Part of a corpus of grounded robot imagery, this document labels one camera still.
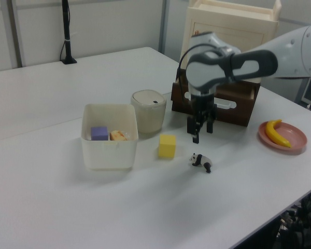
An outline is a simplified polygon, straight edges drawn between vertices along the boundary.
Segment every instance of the white wall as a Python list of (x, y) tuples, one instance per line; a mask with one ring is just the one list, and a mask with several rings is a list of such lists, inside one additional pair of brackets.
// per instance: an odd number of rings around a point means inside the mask
[(17, 67), (16, 55), (9, 29), (9, 18), (7, 5), (0, 2), (0, 71)]
[[(14, 3), (22, 64), (58, 61), (64, 41), (61, 0)], [(159, 48), (163, 0), (69, 0), (69, 6), (74, 58)]]
[[(275, 0), (224, 0), (224, 2), (272, 9)], [(180, 59), (188, 3), (189, 0), (167, 0), (166, 2), (162, 51), (175, 61)], [(311, 24), (311, 0), (281, 0), (281, 3), (282, 10), (276, 37)], [(300, 84), (301, 80), (266, 78), (261, 82), (263, 87), (292, 101), (295, 100)]]

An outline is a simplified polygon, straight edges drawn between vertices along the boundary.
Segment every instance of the pink plate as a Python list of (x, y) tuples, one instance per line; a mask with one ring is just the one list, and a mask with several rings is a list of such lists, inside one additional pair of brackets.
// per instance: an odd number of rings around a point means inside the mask
[(300, 150), (302, 148), (304, 148), (304, 146), (307, 143), (307, 138), (305, 136), (305, 134), (298, 128), (296, 128), (295, 126), (292, 126), (288, 123), (279, 123), (276, 125), (275, 130), (284, 138), (286, 138), (290, 144), (291, 144), (291, 148), (288, 147), (284, 147), (281, 145), (277, 145), (275, 143), (273, 143), (269, 137), (266, 135), (265, 133), (265, 127), (266, 127), (267, 122), (262, 123), (259, 126), (258, 129), (258, 133), (260, 138), (266, 142), (267, 144), (271, 145), (274, 148), (277, 149), (281, 149), (281, 150), (290, 150), (290, 151), (296, 151), (296, 150)]

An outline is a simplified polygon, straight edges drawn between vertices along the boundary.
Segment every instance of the cup lid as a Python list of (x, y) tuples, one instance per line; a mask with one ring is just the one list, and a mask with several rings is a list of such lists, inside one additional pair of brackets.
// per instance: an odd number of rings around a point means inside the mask
[(133, 98), (142, 105), (159, 105), (166, 101), (163, 95), (153, 90), (135, 92)]

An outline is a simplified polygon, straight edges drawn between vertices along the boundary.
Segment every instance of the dark wooden box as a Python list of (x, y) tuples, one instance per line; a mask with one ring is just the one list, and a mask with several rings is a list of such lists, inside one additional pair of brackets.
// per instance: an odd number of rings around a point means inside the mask
[[(185, 92), (188, 92), (188, 82), (186, 79), (185, 70), (181, 70), (180, 77), (184, 94)], [(259, 83), (253, 83), (249, 81), (239, 81), (233, 84), (218, 86), (215, 97), (236, 102), (236, 108), (217, 108), (217, 120), (233, 123), (239, 126), (248, 126), (259, 88)], [(173, 111), (190, 115), (193, 114), (193, 110), (189, 105), (189, 101), (184, 98), (184, 102), (182, 102), (178, 77), (172, 86), (171, 100), (173, 101)]]

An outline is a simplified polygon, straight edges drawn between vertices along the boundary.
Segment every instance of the white table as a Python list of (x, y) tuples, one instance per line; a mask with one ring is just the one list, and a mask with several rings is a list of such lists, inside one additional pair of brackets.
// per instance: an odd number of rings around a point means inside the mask
[[(84, 105), (170, 92), (176, 66), (143, 48), (0, 72), (0, 248), (230, 248), (311, 191), (311, 112), (263, 88), (247, 128), (216, 121), (199, 144), (166, 94), (174, 159), (157, 158), (159, 134), (140, 135), (131, 171), (87, 170)], [(259, 141), (275, 118), (304, 131), (303, 154)], [(192, 153), (211, 157), (211, 174)]]

